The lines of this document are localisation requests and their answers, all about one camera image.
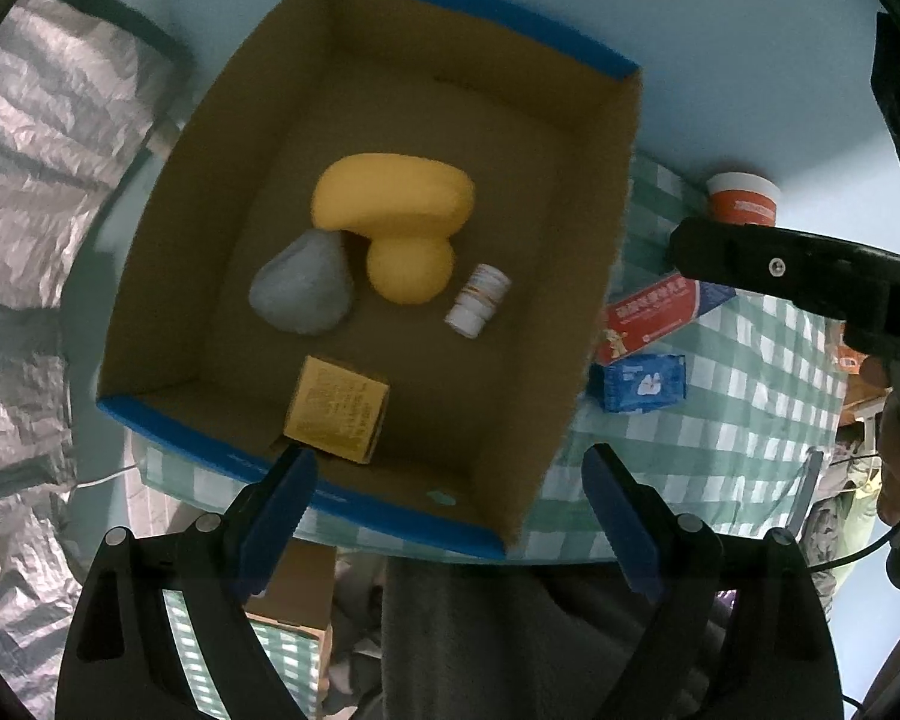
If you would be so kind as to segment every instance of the gray cloth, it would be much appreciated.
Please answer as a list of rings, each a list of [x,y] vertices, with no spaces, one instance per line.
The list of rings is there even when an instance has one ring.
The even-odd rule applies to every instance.
[[[390,559],[383,603],[386,720],[590,720],[653,608],[616,565],[546,568]],[[673,708],[698,708],[722,644],[711,624]]]
[[[807,565],[830,562],[837,557],[840,528],[846,517],[847,507],[842,505],[839,495],[813,504],[800,540],[800,550],[806,558]],[[815,571],[810,578],[813,580],[817,595],[820,596],[823,612],[829,618],[833,596],[837,591],[837,578],[833,575],[832,569]]]

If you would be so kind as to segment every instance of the table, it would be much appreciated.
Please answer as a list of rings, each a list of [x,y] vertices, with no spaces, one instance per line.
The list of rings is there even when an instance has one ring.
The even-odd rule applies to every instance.
[[[666,274],[670,233],[679,220],[705,211],[702,191],[634,156],[626,237],[607,297]],[[784,525],[808,452],[832,445],[840,418],[847,377],[828,362],[825,341],[822,317],[786,300],[738,295],[652,344],[645,351],[686,355],[687,399],[646,415],[612,415],[581,396],[508,562],[612,559],[581,487],[583,452],[596,442],[610,443],[674,511],[696,514],[719,533],[762,536]],[[132,446],[145,484],[207,511],[222,512],[242,486],[140,437]],[[389,555],[471,560],[313,509],[296,535]]]

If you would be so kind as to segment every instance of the yellow box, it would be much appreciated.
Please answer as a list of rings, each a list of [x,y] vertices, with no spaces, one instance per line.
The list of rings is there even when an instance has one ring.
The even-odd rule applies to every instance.
[[[369,463],[388,394],[385,382],[308,356],[283,433],[353,463]]]

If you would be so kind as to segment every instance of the blue package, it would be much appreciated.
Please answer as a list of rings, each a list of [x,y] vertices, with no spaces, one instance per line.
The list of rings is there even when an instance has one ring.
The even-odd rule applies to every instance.
[[[592,365],[588,394],[605,412],[647,413],[687,396],[682,354],[631,354],[610,365]]]
[[[711,284],[708,281],[698,282],[700,284],[700,302],[697,306],[697,317],[713,311],[717,306],[726,303],[727,300],[733,298],[737,290],[733,287],[725,287],[722,284]]]

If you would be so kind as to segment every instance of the crumpled foil backdrop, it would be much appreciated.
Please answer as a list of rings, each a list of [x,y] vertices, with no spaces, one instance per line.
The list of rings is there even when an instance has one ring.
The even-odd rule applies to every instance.
[[[60,0],[19,0],[0,26],[0,671],[37,718],[80,591],[56,535],[77,480],[58,304],[172,81],[148,44]]]

